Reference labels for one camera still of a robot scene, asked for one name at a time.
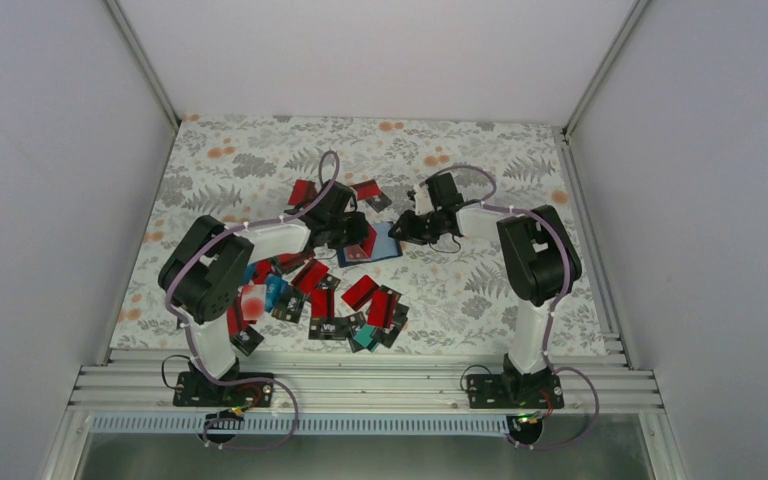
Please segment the aluminium rail frame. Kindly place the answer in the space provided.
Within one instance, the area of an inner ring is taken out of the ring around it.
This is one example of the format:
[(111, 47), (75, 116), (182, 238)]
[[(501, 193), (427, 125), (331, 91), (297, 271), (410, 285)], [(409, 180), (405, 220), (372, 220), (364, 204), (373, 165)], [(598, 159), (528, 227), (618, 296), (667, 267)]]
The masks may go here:
[[(558, 357), (565, 414), (641, 413), (663, 409), (655, 375), (632, 370), (622, 355)], [(502, 367), (499, 355), (257, 352), (241, 359), (246, 372), (269, 372), (296, 396), (303, 413), (454, 414), (468, 409), (459, 379), (468, 367)], [(80, 369), (72, 409), (166, 411), (172, 390), (160, 370), (186, 364), (167, 350), (111, 351), (106, 364)]]

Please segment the red card cluster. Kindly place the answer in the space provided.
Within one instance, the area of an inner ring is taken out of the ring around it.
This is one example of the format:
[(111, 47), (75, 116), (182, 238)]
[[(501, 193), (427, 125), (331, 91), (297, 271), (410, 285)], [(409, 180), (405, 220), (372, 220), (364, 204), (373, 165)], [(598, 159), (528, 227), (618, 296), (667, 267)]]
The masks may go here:
[(393, 323), (399, 297), (400, 295), (392, 290), (376, 290), (367, 313), (367, 323), (376, 328), (389, 328)]
[(303, 294), (316, 290), (329, 272), (329, 267), (317, 259), (309, 260), (291, 280), (291, 285)]

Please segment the red black stripe card far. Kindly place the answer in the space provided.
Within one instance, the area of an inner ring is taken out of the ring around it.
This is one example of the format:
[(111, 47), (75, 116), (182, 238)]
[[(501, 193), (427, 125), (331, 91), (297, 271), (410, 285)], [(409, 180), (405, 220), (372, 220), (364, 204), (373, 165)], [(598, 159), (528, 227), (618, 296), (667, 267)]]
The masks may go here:
[(382, 191), (375, 180), (366, 180), (350, 186), (359, 201), (377, 201)]

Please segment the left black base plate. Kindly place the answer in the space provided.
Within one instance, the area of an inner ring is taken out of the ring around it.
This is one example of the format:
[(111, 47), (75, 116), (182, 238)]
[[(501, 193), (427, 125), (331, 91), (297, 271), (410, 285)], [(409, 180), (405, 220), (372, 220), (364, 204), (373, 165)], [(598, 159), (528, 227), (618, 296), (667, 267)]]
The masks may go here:
[(238, 374), (238, 380), (247, 380), (247, 383), (219, 386), (209, 382), (199, 372), (181, 372), (172, 404), (176, 407), (205, 408), (270, 407), (274, 378), (272, 373), (243, 372)]

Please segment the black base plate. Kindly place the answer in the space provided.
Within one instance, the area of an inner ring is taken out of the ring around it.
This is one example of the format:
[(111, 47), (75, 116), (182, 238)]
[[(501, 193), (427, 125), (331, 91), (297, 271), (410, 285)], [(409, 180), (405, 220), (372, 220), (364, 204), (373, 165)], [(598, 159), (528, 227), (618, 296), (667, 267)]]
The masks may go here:
[(181, 372), (172, 404), (176, 407), (205, 408), (270, 407), (274, 378), (272, 373), (243, 372), (238, 374), (238, 380), (247, 380), (247, 383), (219, 386), (209, 382), (199, 372)]
[(560, 379), (553, 375), (507, 377), (502, 374), (469, 374), (464, 383), (472, 409), (562, 409)]

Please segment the teal card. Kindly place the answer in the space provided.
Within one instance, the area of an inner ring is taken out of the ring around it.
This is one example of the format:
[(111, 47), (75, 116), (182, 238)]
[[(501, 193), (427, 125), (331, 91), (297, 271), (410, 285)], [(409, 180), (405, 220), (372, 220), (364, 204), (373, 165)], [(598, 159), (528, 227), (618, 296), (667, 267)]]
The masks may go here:
[(379, 346), (375, 335), (378, 329), (374, 326), (363, 326), (350, 338), (349, 344), (353, 353), (361, 350), (374, 352)]

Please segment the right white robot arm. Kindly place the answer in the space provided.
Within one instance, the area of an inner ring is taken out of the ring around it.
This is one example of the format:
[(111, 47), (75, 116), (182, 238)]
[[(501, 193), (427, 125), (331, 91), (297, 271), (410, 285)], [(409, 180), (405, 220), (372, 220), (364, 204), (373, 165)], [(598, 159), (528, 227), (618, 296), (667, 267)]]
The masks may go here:
[(404, 211), (389, 231), (395, 240), (433, 245), (440, 237), (479, 238), (501, 247), (503, 267), (519, 299), (515, 336), (506, 354), (504, 399), (525, 407), (540, 393), (536, 373), (551, 367), (548, 344), (557, 305), (580, 279), (583, 269), (555, 207), (496, 206), (467, 200), (444, 172), (409, 192), (414, 208)]

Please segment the blue card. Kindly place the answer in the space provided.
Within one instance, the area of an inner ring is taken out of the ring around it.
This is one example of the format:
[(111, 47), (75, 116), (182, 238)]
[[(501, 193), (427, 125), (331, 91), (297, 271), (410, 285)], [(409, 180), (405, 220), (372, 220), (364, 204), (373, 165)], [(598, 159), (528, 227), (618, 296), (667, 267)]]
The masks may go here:
[(268, 274), (264, 281), (264, 286), (266, 287), (265, 311), (271, 313), (286, 290), (288, 282), (280, 275)]

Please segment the black VIP card front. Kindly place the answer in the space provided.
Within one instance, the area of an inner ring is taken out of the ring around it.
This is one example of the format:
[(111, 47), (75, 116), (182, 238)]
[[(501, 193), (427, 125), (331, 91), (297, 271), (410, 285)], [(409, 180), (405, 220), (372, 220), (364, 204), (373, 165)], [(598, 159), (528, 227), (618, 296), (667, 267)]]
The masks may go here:
[(313, 317), (308, 331), (309, 340), (341, 341), (351, 335), (351, 322), (347, 317)]

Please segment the black card near base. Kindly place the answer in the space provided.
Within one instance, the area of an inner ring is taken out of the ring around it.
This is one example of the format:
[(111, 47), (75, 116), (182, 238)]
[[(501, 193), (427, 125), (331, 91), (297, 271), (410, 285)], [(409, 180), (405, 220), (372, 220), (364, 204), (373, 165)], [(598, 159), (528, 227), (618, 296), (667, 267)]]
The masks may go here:
[(232, 345), (245, 356), (250, 356), (263, 341), (264, 337), (251, 325), (231, 337)]

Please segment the blue card holder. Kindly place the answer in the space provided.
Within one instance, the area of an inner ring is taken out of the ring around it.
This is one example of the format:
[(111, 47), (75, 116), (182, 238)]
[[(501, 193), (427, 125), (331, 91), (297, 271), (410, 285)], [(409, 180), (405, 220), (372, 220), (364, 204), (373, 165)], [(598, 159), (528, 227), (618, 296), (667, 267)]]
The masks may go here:
[(377, 261), (389, 260), (393, 258), (401, 257), (403, 254), (402, 247), (399, 241), (395, 240), (389, 235), (389, 231), (394, 226), (393, 222), (379, 222), (372, 225), (376, 232), (376, 242), (374, 251), (370, 260), (361, 261), (349, 261), (345, 258), (344, 249), (338, 251), (337, 262), (340, 268), (347, 268), (349, 266), (355, 266), (365, 263), (373, 263)]

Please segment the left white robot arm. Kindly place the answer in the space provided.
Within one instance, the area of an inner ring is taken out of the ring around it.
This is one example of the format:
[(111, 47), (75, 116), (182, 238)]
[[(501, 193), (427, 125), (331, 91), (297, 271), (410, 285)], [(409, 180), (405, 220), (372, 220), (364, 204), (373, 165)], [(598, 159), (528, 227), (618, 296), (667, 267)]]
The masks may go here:
[(218, 219), (197, 218), (158, 275), (164, 307), (180, 321), (190, 362), (201, 373), (199, 392), (215, 405), (238, 391), (231, 372), (237, 357), (222, 317), (234, 303), (249, 265), (319, 247), (339, 250), (372, 240), (365, 214), (354, 206), (352, 190), (328, 181), (317, 196), (278, 217), (230, 227)]

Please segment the floral table mat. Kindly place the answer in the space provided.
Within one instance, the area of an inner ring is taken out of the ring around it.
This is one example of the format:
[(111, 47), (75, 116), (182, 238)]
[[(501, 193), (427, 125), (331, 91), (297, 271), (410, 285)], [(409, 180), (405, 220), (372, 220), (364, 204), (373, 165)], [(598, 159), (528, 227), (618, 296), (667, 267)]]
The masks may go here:
[[(150, 216), (111, 344), (182, 349), (184, 334), (163, 305), (159, 271), (193, 221), (204, 214), (236, 224), (273, 218), (298, 180), (338, 172), (344, 184), (373, 180), (390, 198), (373, 223), (395, 220), (408, 191), (451, 167), (466, 199), (572, 215), (561, 162), (547, 125), (357, 118), (191, 115), (184, 119)], [(414, 355), (501, 355), (514, 337), (517, 298), (500, 247), (483, 239), (435, 247), (406, 244), (402, 255), (341, 268), (319, 258), (347, 288), (362, 277), (389, 286), (409, 309), (393, 351)]]

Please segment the white red spot card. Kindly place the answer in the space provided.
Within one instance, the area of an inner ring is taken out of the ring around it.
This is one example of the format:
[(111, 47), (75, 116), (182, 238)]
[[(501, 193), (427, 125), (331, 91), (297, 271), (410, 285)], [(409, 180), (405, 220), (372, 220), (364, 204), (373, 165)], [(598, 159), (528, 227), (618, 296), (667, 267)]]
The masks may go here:
[(256, 324), (266, 315), (266, 290), (263, 284), (249, 284), (242, 288), (239, 307), (246, 325)]

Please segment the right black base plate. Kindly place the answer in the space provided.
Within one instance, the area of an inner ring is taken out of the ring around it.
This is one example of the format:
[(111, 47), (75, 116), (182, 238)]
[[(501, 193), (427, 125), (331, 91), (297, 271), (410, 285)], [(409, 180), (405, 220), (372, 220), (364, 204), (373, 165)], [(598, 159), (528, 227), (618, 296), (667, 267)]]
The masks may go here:
[(502, 374), (469, 374), (464, 383), (472, 409), (562, 409), (560, 379), (553, 375), (507, 377)]

